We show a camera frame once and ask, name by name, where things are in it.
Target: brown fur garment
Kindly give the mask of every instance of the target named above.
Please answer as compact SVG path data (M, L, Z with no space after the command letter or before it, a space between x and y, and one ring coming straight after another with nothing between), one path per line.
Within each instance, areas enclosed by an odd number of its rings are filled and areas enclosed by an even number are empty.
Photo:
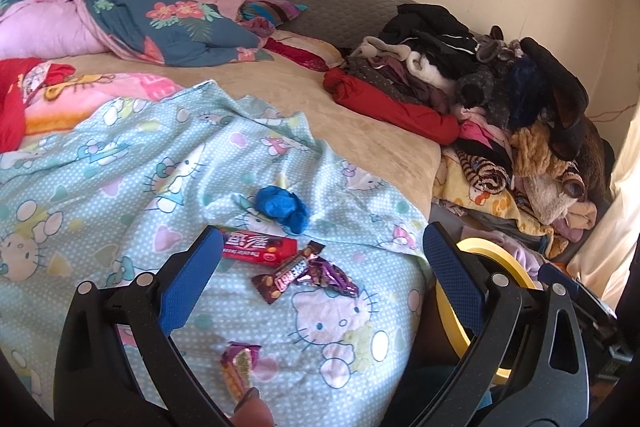
M599 204L604 199L610 200L610 192L604 173L604 146L593 122L587 117L584 120L586 124L584 142L582 142L580 153L575 162L584 182L588 199Z
M548 145L549 134L548 127L539 121L513 133L510 143L518 150L513 163L516 176L534 178L546 173L556 179L566 171L569 162L553 155Z

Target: blue crumpled object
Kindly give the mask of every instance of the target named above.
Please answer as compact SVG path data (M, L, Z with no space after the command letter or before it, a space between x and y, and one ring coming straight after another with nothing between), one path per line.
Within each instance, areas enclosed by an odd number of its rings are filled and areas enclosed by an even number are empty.
M265 216L289 227L292 233L304 232L309 224L309 209L293 192L269 185L255 195L255 208Z

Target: candy bar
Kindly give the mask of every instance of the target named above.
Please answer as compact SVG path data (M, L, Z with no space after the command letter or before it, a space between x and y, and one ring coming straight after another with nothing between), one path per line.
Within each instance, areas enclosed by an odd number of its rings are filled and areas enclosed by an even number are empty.
M236 401L245 395L251 387L251 373L258 363L258 351L261 346L229 342L222 353L220 363L226 387Z
M226 227L219 229L225 235L222 257L228 259L280 266L298 251L298 242L289 237L276 237Z
M251 279L262 298L273 304L297 277L309 267L309 261L318 257L324 245L311 241L297 256L285 261L273 274L256 275Z
M358 287L340 267L322 257L309 261L309 268L296 279L296 284L331 288L346 297L355 298L360 293Z

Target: curtain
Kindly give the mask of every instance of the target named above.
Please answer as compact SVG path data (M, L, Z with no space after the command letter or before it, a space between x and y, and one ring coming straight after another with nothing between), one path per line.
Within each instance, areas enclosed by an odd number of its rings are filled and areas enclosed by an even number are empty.
M569 273L615 309L640 233L640 106L611 174L613 203L567 266Z

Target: yellow tape roll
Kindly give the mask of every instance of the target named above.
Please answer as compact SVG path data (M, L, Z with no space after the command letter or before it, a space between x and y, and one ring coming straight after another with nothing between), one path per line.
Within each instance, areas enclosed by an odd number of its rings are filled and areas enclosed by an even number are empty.
M504 268L508 275L511 276L511 279L522 288L536 288L531 277L529 277L520 263L518 263L509 252L498 247L498 245L495 245L491 241L480 239L479 237L469 237L468 239L460 241L458 248L462 251L475 253L476 255L492 259L492 261L495 261ZM451 343L451 347L453 347L456 354L462 358L469 347L470 340L462 324L460 324L456 317L451 304L449 304L449 299L447 299L442 286L440 286L438 282L436 282L436 301L438 303L440 320L442 321L442 326L447 334L447 338ZM494 383L505 383L510 374L511 369L499 367L495 373Z

